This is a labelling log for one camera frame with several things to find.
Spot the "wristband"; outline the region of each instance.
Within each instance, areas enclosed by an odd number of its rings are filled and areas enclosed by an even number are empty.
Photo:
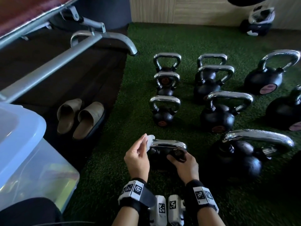
[[[204,207],[211,207],[219,213],[219,208],[217,207],[210,190],[204,187],[198,180],[192,180],[186,184],[184,201],[186,211],[194,219],[197,217],[198,211]]]
[[[118,203],[120,208],[129,206],[140,214],[156,204],[156,197],[146,188],[143,179],[134,178],[123,187]]]

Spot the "weight bench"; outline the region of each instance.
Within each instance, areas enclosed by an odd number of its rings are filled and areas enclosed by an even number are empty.
[[[128,47],[130,55],[138,54],[134,43],[127,36],[106,32],[102,22],[80,16],[72,5],[76,1],[78,0],[0,0],[0,49],[18,38],[28,39],[28,33],[42,27],[50,29],[48,20],[56,14],[61,14],[65,20],[88,26],[87,31],[81,30],[72,35],[70,49],[1,90],[0,102],[13,102],[102,38],[121,40]],[[78,42],[79,36],[88,38]]]

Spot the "kettlebell handle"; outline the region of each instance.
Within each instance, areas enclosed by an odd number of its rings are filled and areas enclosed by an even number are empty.
[[[231,142],[237,140],[253,140],[274,144],[275,148],[274,146],[262,148],[262,151],[268,157],[275,154],[284,154],[295,146],[294,141],[286,135],[255,129],[230,131],[221,137],[221,141],[224,144],[231,144]]]
[[[298,102],[301,99],[301,85],[297,85],[290,92],[289,99],[292,102]]]
[[[180,75],[177,74],[177,73],[174,73],[174,72],[159,72],[159,73],[155,74],[155,76],[153,77],[156,80],[156,83],[157,83],[158,87],[162,86],[159,82],[160,77],[173,78],[174,81],[172,83],[172,86],[175,86],[180,81]]]
[[[155,102],[172,102],[172,103],[175,103],[176,105],[176,110],[173,110],[174,113],[176,113],[181,105],[181,101],[179,98],[176,98],[176,97],[172,97],[172,96],[154,96],[150,99],[150,108],[151,110],[153,111],[158,111],[159,108],[158,106],[156,106],[156,103]]]
[[[201,82],[205,82],[205,79],[203,77],[203,71],[204,70],[212,70],[212,71],[226,71],[228,72],[228,74],[223,77],[220,81],[222,84],[225,83],[225,81],[227,81],[228,79],[230,79],[232,77],[232,75],[234,74],[234,67],[232,66],[229,66],[229,65],[204,65],[204,66],[201,66],[199,69],[198,69],[198,74],[200,74],[200,77],[201,77]]]
[[[288,49],[283,49],[283,50],[275,50],[272,51],[271,53],[267,54],[265,57],[263,57],[259,63],[258,63],[258,70],[261,70],[262,72],[265,72],[266,69],[266,63],[267,61],[276,56],[276,55],[288,55],[291,57],[290,62],[288,64],[286,64],[285,66],[281,67],[282,70],[286,70],[287,68],[289,68],[290,66],[295,65],[301,57],[301,53],[299,51],[295,51],[295,50],[288,50]]]
[[[182,151],[187,151],[187,145],[183,142],[176,141],[176,140],[157,140],[153,139],[150,147],[168,147],[168,148],[175,148]]]
[[[215,106],[213,105],[214,98],[236,98],[243,99],[243,104],[235,107],[235,111],[237,114],[245,110],[249,105],[253,103],[254,98],[252,95],[247,93],[240,92],[230,92],[230,91],[215,91],[204,97],[204,101],[206,103],[206,109],[210,109],[211,111],[215,110]]]
[[[221,59],[222,61],[220,62],[220,65],[225,65],[226,61],[228,59],[228,57],[225,54],[202,54],[198,58],[198,68],[200,68],[203,65],[202,61],[205,58],[218,58],[218,59]]]
[[[182,56],[180,54],[178,54],[178,53],[161,52],[161,53],[156,54],[153,57],[153,63],[156,66],[157,72],[161,71],[161,69],[162,69],[162,67],[161,67],[161,65],[159,64],[159,61],[158,61],[158,58],[161,58],[161,57],[176,58],[177,59],[176,62],[175,62],[175,64],[171,67],[171,69],[172,69],[173,72],[179,66],[179,64],[181,62],[181,59],[182,59]]]

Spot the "white plastic lid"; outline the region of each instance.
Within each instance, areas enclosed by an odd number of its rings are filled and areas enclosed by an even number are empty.
[[[0,188],[43,138],[45,120],[20,105],[0,102]]]

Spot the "hand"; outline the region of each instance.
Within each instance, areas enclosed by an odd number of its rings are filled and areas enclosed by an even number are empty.
[[[180,179],[185,185],[192,180],[200,180],[199,178],[199,165],[195,158],[188,152],[185,154],[186,162],[179,162],[171,155],[167,155],[167,159],[175,165]]]
[[[131,178],[141,178],[146,182],[150,171],[150,162],[146,153],[147,141],[147,134],[144,134],[126,152],[124,157]]]

